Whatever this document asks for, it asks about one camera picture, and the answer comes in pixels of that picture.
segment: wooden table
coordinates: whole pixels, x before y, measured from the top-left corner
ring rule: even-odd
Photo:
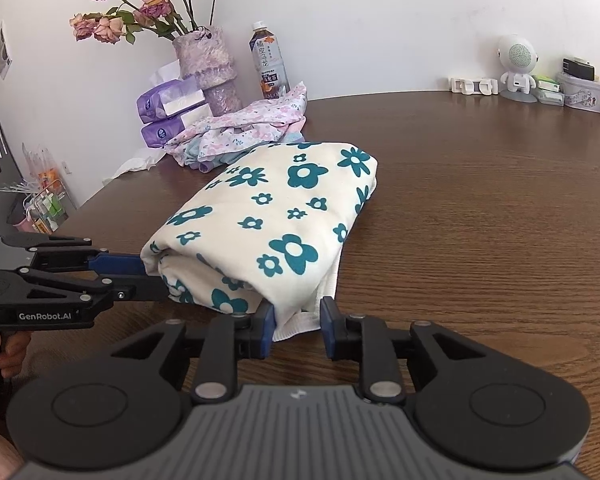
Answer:
[[[578,465],[600,480],[600,115],[498,97],[412,92],[309,103],[308,139],[356,144],[378,188],[344,245],[337,301],[389,326],[425,318],[564,377],[592,409]],[[170,158],[116,179],[62,228],[112,251],[144,242],[215,173]],[[95,329],[34,337],[29,371],[77,358],[165,316],[175,303],[120,304]],[[353,381],[318,333],[242,362],[240,379]]]

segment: purple tissue package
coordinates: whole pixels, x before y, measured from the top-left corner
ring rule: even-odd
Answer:
[[[205,96],[195,77],[167,81],[138,98],[138,115],[144,124],[155,123],[200,105]]]
[[[168,140],[173,139],[193,123],[211,115],[211,108],[205,104],[170,119],[148,124],[142,129],[142,138],[149,148],[162,148]]]

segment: vase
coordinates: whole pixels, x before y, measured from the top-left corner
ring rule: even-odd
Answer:
[[[180,63],[180,77],[196,77],[215,117],[242,108],[235,87],[238,74],[234,58],[224,43],[221,28],[194,30],[173,40],[173,47]]]

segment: finger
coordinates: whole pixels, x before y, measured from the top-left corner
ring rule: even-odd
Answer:
[[[31,343],[31,332],[16,332],[7,339],[4,353],[12,356],[24,350]]]
[[[2,376],[5,379],[11,379],[22,371],[22,365],[12,366],[10,368],[4,368],[1,370]]]
[[[14,366],[22,366],[22,362],[27,355],[27,349],[21,350],[15,355],[7,355],[4,352],[0,354],[0,370]]]

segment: floral blanket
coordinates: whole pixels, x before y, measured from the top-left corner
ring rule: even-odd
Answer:
[[[172,300],[221,312],[254,312],[266,298],[274,340],[316,330],[376,166],[351,144],[258,146],[158,229],[141,251],[146,272]]]

